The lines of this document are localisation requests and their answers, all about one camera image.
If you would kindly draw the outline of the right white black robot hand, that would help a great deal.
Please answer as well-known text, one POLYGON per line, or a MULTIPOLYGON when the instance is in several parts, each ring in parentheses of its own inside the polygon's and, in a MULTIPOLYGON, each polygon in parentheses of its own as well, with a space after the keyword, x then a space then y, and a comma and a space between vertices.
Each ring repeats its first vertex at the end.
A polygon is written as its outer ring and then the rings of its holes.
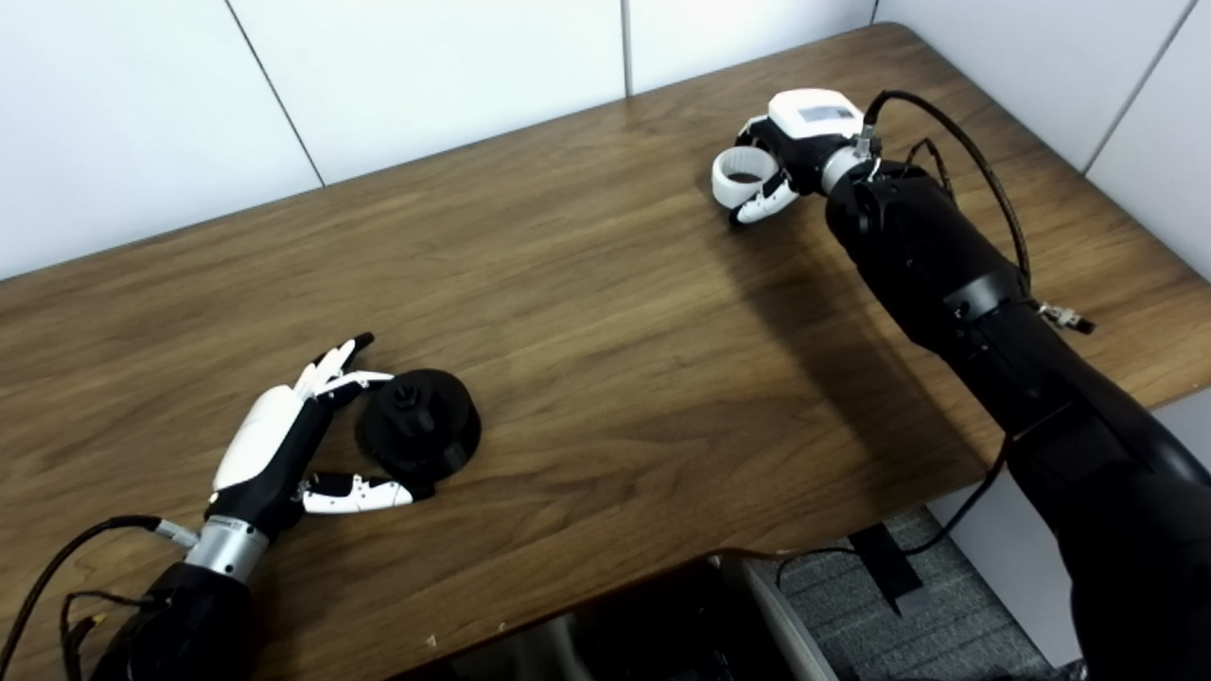
POLYGON ((830 198, 844 176, 869 164, 873 128, 840 92, 796 88, 774 95, 748 119, 711 167, 714 202, 741 228, 781 212, 798 198, 830 198))

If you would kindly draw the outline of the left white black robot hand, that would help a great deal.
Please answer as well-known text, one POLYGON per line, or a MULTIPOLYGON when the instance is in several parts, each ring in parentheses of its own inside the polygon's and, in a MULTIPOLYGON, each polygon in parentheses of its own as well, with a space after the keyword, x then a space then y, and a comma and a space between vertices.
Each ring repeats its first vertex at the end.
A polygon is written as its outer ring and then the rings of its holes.
POLYGON ((373 340, 360 333, 315 357, 293 385, 256 399, 218 465, 203 517, 230 517, 276 540, 303 515, 375 513, 435 496, 432 483, 308 469, 337 410, 394 378, 352 368, 373 340))

